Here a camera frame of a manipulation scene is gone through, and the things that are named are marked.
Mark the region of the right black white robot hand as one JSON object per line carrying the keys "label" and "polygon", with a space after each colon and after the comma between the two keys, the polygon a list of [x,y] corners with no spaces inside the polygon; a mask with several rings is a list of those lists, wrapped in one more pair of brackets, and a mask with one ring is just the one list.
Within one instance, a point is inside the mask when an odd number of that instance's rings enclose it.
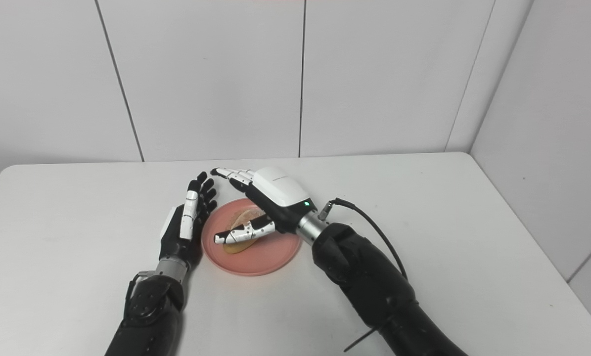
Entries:
{"label": "right black white robot hand", "polygon": [[324,223],[314,217],[317,207],[309,193],[280,168],[251,171],[219,167],[210,173],[225,178],[263,212],[247,223],[216,233],[214,242],[218,245],[242,243],[279,232],[297,234],[312,246],[324,229]]}

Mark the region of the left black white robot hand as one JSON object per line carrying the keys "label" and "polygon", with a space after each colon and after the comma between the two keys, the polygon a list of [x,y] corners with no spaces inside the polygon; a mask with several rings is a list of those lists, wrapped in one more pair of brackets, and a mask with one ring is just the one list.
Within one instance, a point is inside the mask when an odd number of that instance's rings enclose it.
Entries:
{"label": "left black white robot hand", "polygon": [[159,259],[173,258],[196,268],[202,258],[202,232],[216,209],[214,180],[201,172],[190,181],[184,203],[173,207],[162,228]]}

